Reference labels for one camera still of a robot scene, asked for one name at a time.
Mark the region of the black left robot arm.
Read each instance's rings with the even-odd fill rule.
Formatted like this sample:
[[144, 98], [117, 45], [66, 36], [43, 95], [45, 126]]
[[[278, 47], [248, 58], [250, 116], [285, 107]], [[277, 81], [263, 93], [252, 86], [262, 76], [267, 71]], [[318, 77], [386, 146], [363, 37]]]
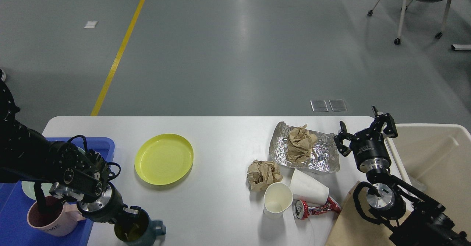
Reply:
[[16, 120], [19, 107], [4, 81], [1, 81], [1, 182], [34, 182], [40, 212], [49, 214], [58, 205], [47, 205], [42, 183], [51, 183], [50, 193], [59, 203], [76, 202], [80, 214], [94, 222], [121, 228], [125, 241], [145, 211], [128, 206], [111, 183], [118, 174], [111, 170], [114, 162], [88, 148], [86, 137], [81, 152], [68, 141], [49, 141], [39, 132]]

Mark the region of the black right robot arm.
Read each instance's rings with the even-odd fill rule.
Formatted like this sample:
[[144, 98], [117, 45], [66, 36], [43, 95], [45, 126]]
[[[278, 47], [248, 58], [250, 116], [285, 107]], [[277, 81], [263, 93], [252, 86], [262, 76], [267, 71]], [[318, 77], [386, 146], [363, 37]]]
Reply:
[[464, 231], [455, 232], [445, 207], [411, 184], [392, 175], [392, 161], [385, 139], [396, 138], [398, 130], [389, 113], [372, 106], [375, 118], [369, 127], [354, 134], [340, 121], [334, 136], [339, 153], [353, 154], [355, 164], [367, 180], [353, 191], [355, 209], [369, 223], [386, 226], [396, 246], [469, 246]]

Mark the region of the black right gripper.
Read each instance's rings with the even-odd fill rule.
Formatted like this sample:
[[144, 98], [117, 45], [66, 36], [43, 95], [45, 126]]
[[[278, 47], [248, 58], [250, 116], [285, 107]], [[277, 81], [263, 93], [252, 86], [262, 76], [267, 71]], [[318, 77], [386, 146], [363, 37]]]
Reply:
[[[392, 161], [384, 144], [384, 138], [398, 137], [392, 115], [378, 111], [375, 106], [372, 106], [372, 111], [375, 119], [368, 130], [361, 130], [355, 135], [350, 134], [346, 124], [340, 121], [340, 130], [334, 136], [338, 152], [343, 157], [347, 157], [352, 151], [357, 169], [363, 173], [372, 169], [388, 169], [391, 166]], [[350, 147], [343, 143], [344, 140], [350, 141]]]

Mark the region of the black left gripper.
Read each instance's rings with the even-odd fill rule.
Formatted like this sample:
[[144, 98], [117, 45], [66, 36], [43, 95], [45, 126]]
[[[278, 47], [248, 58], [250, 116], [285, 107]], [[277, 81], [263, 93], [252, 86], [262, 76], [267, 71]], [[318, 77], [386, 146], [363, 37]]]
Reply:
[[141, 207], [128, 207], [120, 192], [108, 183], [104, 192], [94, 202], [77, 202], [83, 217], [99, 223], [117, 224], [117, 235], [137, 235], [140, 230]]

